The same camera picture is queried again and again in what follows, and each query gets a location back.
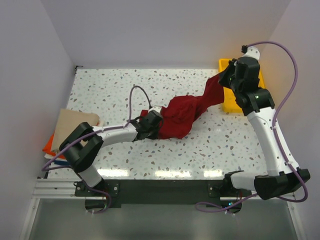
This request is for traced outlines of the dark red t shirt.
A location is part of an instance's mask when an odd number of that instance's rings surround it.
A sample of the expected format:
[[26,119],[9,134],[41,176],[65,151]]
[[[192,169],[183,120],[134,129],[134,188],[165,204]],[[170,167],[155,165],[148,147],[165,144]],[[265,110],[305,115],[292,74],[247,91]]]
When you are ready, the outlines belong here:
[[196,121],[209,107],[224,102],[224,89],[219,84],[219,75],[210,77],[203,95],[181,95],[173,97],[168,106],[161,107],[163,117],[161,128],[148,138],[151,140],[182,139],[191,131]]

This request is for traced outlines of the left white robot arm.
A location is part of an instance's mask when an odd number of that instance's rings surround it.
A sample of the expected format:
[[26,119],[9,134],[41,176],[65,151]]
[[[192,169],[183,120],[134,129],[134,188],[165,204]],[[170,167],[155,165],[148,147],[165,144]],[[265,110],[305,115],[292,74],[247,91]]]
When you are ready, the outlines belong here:
[[163,123],[162,115],[156,110],[150,110],[145,116],[123,125],[93,127],[88,122],[82,122],[62,142],[59,152],[86,183],[86,191],[92,196],[99,196],[105,189],[105,184],[93,162],[100,149],[117,143],[150,138],[158,133]]

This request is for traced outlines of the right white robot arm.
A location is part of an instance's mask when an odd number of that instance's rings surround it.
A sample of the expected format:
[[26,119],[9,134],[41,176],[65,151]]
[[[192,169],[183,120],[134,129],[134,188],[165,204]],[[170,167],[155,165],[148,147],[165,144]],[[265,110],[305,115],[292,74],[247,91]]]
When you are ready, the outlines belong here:
[[284,139],[277,121],[271,93],[259,86],[260,64],[257,59],[242,56],[231,59],[219,73],[219,84],[232,90],[237,105],[242,109],[258,138],[264,154],[266,174],[243,170],[227,173],[223,192],[230,197],[241,189],[254,191],[263,200],[283,199],[284,195],[303,188],[308,198],[306,182],[311,178],[308,169],[300,168]]

